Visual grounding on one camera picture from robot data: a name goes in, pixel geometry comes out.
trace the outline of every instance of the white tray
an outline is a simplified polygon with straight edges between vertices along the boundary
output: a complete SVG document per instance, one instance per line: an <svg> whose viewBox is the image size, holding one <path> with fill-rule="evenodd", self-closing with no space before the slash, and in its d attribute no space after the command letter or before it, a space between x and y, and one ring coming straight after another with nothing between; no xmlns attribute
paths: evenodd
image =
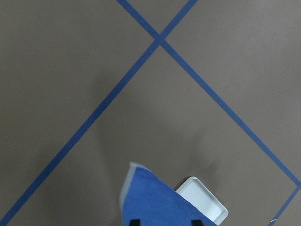
<svg viewBox="0 0 301 226"><path fill-rule="evenodd" d="M188 178L176 192L217 225L220 225L229 213L196 177Z"/></svg>

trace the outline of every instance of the blue cloth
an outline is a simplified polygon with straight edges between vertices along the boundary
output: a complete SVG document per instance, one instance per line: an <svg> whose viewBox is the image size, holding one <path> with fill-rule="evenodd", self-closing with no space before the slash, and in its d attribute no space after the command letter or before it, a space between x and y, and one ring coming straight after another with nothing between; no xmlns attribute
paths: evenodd
<svg viewBox="0 0 301 226"><path fill-rule="evenodd" d="M133 167L124 185L126 193L120 198L124 226L132 219L140 219L141 226L191 226L196 219L204 226L216 226L148 169Z"/></svg>

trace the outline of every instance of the blue line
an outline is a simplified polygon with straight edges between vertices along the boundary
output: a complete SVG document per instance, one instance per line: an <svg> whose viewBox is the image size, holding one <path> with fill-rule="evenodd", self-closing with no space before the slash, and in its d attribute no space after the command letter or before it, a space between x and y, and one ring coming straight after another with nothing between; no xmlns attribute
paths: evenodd
<svg viewBox="0 0 301 226"><path fill-rule="evenodd" d="M121 90L128 84L137 71L147 61L147 59L154 53L161 42L170 34L170 32L177 26L177 24L184 18L189 10L194 6L197 0L189 0L185 6L179 11L179 13L172 19L163 32L157 36L153 43L146 49L137 62L131 67L126 75L119 81L114 89L108 94L108 96L101 102L101 104L94 110L84 124L76 131L76 133L70 138L65 146L59 151L59 153L53 158L53 160L45 167L45 169L39 174L34 182L25 190L16 203L10 208L10 210L4 215L0 221L0 226L6 226L15 214L22 208L22 206L28 201L33 193L39 188L39 186L45 181L45 179L51 174L51 172L58 166L68 152L76 145L81 137L88 131L93 123L99 118L104 110L110 105L115 97L121 92Z"/></svg>
<svg viewBox="0 0 301 226"><path fill-rule="evenodd" d="M126 1L119 3L124 9L149 33L153 38L158 33L155 29ZM277 156L256 136L256 134L238 117L238 115L214 92L214 90L184 61L184 59L166 42L161 46L167 53L194 79L199 86L237 123L240 128L272 159L272 161L295 183L299 184L298 178L277 158Z"/></svg>
<svg viewBox="0 0 301 226"><path fill-rule="evenodd" d="M281 214L284 212L284 210L288 207L288 205L291 203L291 201L294 199L294 197L296 196L296 194L300 191L301 186L298 186L293 193L291 194L291 196L286 200L286 202L284 203L284 205L281 207L281 209L279 210L279 212L275 215L273 222L270 222L269 226L274 225L277 220L280 218Z"/></svg>

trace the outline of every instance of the gray floor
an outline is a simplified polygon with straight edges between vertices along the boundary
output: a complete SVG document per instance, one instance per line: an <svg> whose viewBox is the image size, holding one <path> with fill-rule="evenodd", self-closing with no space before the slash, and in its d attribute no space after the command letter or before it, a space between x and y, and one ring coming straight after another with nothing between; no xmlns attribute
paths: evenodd
<svg viewBox="0 0 301 226"><path fill-rule="evenodd" d="M186 1L129 1L162 31ZM0 3L0 218L153 39L115 1ZM301 1L199 1L166 39L301 179ZM9 225L121 225L130 161L268 225L296 185L159 47ZM301 192L276 226L301 221Z"/></svg>

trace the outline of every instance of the blue fabric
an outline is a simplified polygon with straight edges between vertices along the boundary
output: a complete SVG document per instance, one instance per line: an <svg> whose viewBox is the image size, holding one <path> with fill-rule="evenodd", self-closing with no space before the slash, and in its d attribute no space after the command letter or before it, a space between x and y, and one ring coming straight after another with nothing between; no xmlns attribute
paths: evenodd
<svg viewBox="0 0 301 226"><path fill-rule="evenodd" d="M152 172L137 167L122 208L124 226L140 219L140 226L191 226L200 219L204 226L216 226L193 205L165 185Z"/></svg>

